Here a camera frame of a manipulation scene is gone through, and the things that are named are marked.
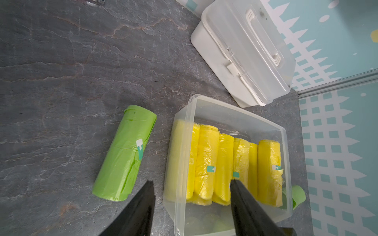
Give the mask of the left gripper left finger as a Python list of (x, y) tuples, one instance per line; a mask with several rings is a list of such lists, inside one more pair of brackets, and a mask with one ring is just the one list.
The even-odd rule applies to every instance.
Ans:
[(154, 183), (146, 181), (100, 236), (149, 236), (153, 224), (155, 202)]

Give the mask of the clear plastic storage box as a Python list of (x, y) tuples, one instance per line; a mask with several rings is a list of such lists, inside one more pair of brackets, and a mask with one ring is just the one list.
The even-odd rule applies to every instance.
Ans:
[(287, 135), (244, 109), (196, 94), (174, 117), (163, 203), (177, 236), (233, 236), (232, 180), (274, 222), (292, 216)]

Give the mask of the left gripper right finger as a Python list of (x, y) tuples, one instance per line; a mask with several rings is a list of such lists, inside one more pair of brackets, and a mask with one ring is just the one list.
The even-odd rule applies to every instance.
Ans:
[(296, 236), (293, 228), (278, 227), (248, 189), (239, 181), (230, 183), (231, 210), (237, 236)]

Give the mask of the yellow roll with blue label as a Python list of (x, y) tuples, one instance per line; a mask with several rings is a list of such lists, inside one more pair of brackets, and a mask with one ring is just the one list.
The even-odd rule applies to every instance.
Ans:
[(233, 147), (233, 179), (239, 180), (248, 187), (250, 143), (244, 139), (235, 138)]

